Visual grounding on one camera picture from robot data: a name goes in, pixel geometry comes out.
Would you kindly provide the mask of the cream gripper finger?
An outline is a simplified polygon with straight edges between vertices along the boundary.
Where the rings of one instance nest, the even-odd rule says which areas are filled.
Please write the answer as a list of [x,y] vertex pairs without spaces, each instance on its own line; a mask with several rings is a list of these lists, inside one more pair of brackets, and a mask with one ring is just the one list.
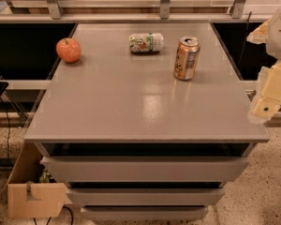
[[248,113],[248,120],[253,124],[264,124],[280,110],[281,105],[275,100],[255,95]]
[[270,21],[267,20],[257,27],[253,32],[250,32],[246,40],[254,44],[266,43],[268,40],[268,27]]

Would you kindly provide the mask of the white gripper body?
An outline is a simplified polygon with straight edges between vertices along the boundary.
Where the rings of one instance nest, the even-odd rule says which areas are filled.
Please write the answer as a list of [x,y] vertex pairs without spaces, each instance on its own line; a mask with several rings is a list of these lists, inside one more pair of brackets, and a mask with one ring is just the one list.
[[262,67],[259,73],[259,96],[281,105],[281,60],[272,67]]

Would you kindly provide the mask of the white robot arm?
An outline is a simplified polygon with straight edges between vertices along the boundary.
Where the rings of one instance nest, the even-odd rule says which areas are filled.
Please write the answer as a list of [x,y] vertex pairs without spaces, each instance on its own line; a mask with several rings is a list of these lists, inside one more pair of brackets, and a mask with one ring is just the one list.
[[281,7],[272,18],[251,32],[247,41],[266,45],[266,53],[276,59],[271,67],[260,69],[256,94],[250,105],[248,120],[263,124],[281,108]]

